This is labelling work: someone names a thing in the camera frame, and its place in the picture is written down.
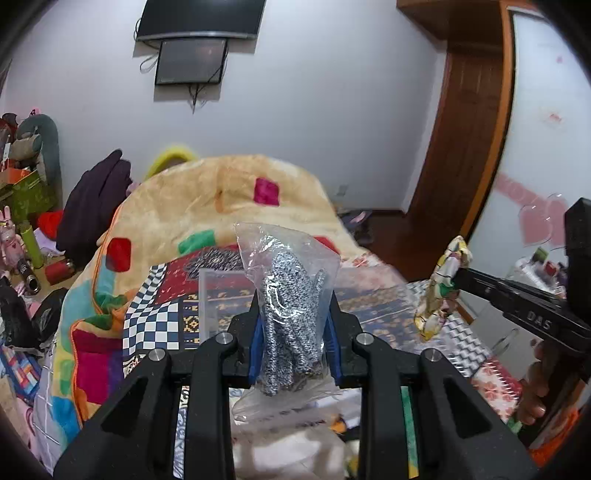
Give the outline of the person right hand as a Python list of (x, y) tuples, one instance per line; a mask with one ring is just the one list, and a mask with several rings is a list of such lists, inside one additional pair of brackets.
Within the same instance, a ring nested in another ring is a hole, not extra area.
[(549, 392), (548, 379), (543, 369), (545, 345), (540, 342), (534, 349), (536, 361), (521, 380), (522, 396), (516, 411), (517, 420), (524, 425), (533, 425), (546, 413), (543, 399)]

